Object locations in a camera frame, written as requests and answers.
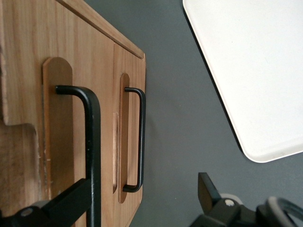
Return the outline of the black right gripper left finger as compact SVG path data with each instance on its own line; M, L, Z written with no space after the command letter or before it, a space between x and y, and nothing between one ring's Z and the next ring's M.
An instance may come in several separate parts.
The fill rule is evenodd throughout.
M30 206L14 216L15 227L70 227L89 210L89 180L81 179L43 207Z

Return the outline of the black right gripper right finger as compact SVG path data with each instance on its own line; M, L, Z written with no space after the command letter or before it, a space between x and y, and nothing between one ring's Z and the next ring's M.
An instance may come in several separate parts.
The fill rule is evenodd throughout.
M221 195L207 173L198 174L198 200L203 214L192 227L256 227L256 214L232 196Z

